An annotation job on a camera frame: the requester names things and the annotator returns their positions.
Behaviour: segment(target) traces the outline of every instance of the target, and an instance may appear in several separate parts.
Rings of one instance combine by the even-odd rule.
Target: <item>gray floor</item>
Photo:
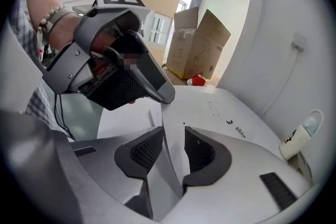
[[[51,108],[54,109],[54,92],[44,83]],[[64,122],[76,141],[97,138],[97,131],[103,107],[91,102],[82,94],[63,94]]]

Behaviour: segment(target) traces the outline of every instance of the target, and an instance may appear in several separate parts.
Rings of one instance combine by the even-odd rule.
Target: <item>bottle logo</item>
[[[294,132],[292,132],[292,134],[284,141],[285,144],[287,144],[289,141],[292,140],[292,137],[295,135],[295,132],[296,132],[296,130]]]

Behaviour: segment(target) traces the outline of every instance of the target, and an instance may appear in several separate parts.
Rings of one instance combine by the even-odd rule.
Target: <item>white bottle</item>
[[[303,125],[279,145],[280,152],[285,160],[289,160],[308,143],[323,123],[323,114],[320,110],[313,110]]]

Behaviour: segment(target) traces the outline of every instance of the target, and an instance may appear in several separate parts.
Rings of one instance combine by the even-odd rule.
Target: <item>red apple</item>
[[[196,74],[193,77],[193,86],[204,86],[205,84],[205,78],[203,78],[201,75]]]

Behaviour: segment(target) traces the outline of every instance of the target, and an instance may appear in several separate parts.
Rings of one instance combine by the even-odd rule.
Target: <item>plaid shirt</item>
[[[31,25],[27,9],[27,1],[16,0],[8,18],[17,40],[22,45],[23,49],[26,51],[29,57],[39,57],[36,32]],[[56,123],[54,114],[47,99],[46,92],[43,88],[42,81],[40,81],[37,85],[37,88],[29,101],[26,114],[42,120],[52,130],[64,132],[64,130],[61,129]]]

